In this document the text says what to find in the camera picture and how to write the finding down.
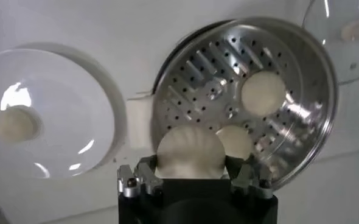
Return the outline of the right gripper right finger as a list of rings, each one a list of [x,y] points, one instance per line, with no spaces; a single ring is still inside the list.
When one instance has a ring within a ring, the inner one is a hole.
[[[272,198],[272,172],[254,155],[247,159],[226,157],[226,170],[234,187],[243,195],[252,194],[257,198]]]

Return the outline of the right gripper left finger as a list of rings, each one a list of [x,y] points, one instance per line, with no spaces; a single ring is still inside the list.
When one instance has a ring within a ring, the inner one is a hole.
[[[157,156],[152,155],[141,158],[134,170],[130,165],[121,165],[117,170],[118,194],[125,198],[160,195],[164,182],[155,175],[157,161]]]

